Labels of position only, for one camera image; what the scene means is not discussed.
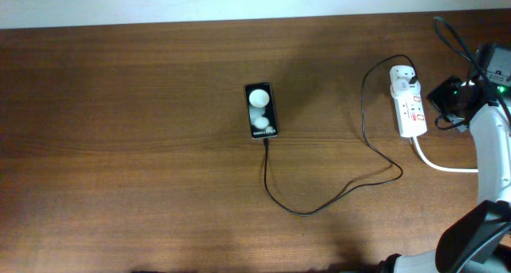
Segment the black Galaxy flip phone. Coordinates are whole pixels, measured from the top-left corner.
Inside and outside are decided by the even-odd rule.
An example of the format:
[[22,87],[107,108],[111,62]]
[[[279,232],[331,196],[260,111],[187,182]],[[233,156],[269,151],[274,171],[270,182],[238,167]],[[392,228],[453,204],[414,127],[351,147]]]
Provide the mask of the black Galaxy flip phone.
[[277,137],[279,130],[270,84],[263,82],[245,85],[244,92],[252,138]]

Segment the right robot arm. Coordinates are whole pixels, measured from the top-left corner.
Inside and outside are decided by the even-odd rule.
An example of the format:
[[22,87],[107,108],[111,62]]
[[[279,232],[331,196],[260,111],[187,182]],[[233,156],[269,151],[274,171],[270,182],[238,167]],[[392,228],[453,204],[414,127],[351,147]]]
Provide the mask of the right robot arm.
[[466,81],[449,77],[427,95],[441,119],[469,130],[477,151],[477,206],[432,251],[394,254],[380,272],[508,272],[510,248],[510,48],[486,44]]

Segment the white USB charger plug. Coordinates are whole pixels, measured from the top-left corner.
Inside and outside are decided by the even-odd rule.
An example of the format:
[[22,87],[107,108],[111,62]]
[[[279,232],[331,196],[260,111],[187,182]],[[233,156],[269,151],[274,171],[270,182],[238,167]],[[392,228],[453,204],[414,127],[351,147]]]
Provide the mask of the white USB charger plug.
[[395,65],[390,69],[390,93],[394,99],[418,95],[421,85],[415,69],[408,65]]

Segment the white power strip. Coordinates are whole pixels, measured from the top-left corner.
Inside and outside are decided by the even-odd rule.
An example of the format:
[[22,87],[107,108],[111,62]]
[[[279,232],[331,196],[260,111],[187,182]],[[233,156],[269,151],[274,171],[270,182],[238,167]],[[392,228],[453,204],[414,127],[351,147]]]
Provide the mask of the white power strip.
[[421,92],[394,99],[398,130],[401,137],[418,137],[427,131]]

